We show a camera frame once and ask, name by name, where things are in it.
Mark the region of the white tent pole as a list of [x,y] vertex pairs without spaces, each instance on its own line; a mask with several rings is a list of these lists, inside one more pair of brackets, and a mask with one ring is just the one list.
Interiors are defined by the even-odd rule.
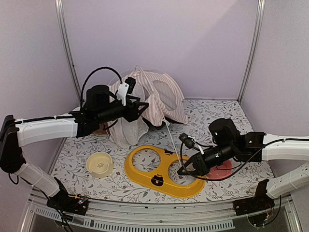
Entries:
[[[134,67],[134,71],[136,72],[137,70],[139,70],[143,75],[145,75],[144,70],[143,70],[139,65],[136,65],[136,66]],[[170,132],[170,129],[169,129],[170,123],[166,120],[166,118],[165,118],[165,116],[164,116],[164,113],[163,113],[163,111],[162,111],[162,108],[161,108],[160,106],[159,106],[158,108],[159,108],[159,110],[160,110],[160,112],[161,112],[162,120],[165,122],[165,126],[167,127],[167,130],[168,130],[168,133],[169,133],[169,136],[170,136],[170,140],[171,140],[172,145],[173,145],[173,149],[174,149],[174,151],[175,151],[175,153],[176,153],[176,155],[177,155],[178,162],[179,162],[179,164],[181,165],[181,164],[182,164],[182,163],[181,163],[181,159],[180,159],[180,156],[179,156],[179,154],[178,154],[176,145],[175,145],[175,143],[174,143],[173,136],[172,136],[172,134],[171,134],[171,132]]]

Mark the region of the pink striped pet tent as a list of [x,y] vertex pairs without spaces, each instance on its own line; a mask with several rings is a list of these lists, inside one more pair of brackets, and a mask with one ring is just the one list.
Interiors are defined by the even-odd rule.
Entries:
[[113,143],[122,148],[136,145],[149,130],[146,121],[155,127],[162,126],[164,118],[182,124],[188,123],[183,107],[184,95],[171,76],[140,69],[122,76],[122,81],[128,77],[136,80],[132,95],[139,97],[141,102],[146,102],[149,106],[136,121],[127,122],[121,118],[109,129]]

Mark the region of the brown checkered mat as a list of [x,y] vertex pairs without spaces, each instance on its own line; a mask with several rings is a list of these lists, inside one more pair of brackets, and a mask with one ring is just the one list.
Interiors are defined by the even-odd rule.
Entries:
[[93,134],[110,136],[110,130],[108,129],[108,123],[101,123],[99,126],[99,129],[94,131]]

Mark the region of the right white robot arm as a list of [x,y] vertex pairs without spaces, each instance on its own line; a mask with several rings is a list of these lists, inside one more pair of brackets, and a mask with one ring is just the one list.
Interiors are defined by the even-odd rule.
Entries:
[[249,162],[270,160],[302,160],[300,167],[273,179],[258,183],[256,195],[250,199],[254,211],[261,210],[268,198],[275,199],[309,183],[309,138],[307,136],[279,136],[265,132],[240,134],[231,119],[220,118],[209,125],[214,146],[207,146],[181,162],[178,175],[205,180],[211,168],[235,158]]

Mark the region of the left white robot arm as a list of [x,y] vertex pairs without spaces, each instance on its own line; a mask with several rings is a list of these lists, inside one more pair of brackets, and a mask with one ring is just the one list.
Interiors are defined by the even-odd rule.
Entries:
[[16,120],[7,115],[0,131],[0,168],[15,174],[44,192],[62,210],[72,205],[67,190],[56,178],[23,157],[22,148],[36,142],[58,139],[79,138],[98,130],[103,123],[124,118],[127,122],[139,119],[148,108],[147,102],[131,93],[136,80],[128,77],[121,81],[115,93],[107,85],[82,88],[79,110],[58,116],[46,116]]

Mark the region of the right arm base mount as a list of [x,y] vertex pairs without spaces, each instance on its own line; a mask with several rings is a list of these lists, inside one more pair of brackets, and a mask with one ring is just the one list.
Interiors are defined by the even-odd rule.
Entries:
[[274,200],[267,196],[267,183],[269,179],[258,183],[253,197],[233,201],[233,208],[237,216],[255,213],[273,208]]

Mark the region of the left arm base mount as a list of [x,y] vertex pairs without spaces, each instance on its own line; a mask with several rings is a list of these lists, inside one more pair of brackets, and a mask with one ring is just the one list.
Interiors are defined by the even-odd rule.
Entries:
[[59,192],[54,197],[49,197],[47,200],[47,206],[60,212],[67,212],[85,216],[89,201],[86,195],[70,195],[68,194],[64,185],[55,178],[59,185]]

